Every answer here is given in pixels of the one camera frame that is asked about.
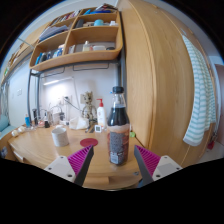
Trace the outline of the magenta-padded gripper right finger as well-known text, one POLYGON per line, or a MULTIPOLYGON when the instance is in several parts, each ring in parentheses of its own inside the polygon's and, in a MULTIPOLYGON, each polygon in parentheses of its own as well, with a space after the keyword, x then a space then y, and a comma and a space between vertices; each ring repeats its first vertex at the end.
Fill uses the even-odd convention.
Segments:
POLYGON ((138 145, 134 147, 134 155, 142 175, 141 187, 182 169, 168 155, 158 156, 138 145))

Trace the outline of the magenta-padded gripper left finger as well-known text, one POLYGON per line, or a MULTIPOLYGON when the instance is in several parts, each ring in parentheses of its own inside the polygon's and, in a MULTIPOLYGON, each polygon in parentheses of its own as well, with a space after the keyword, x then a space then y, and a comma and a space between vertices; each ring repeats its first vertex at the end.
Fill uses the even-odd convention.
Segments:
POLYGON ((94 148, 89 145, 68 157, 59 156, 45 168, 45 171, 82 186, 93 155, 94 148))

